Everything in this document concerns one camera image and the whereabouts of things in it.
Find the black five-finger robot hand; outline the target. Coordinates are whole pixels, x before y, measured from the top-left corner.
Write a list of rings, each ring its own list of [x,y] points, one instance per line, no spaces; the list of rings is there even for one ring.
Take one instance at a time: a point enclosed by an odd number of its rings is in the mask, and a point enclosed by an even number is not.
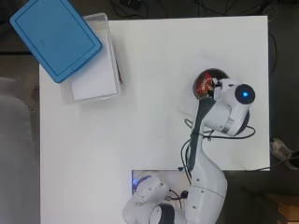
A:
[[[218,100],[221,95],[222,83],[220,79],[212,78],[212,97],[214,100]]]

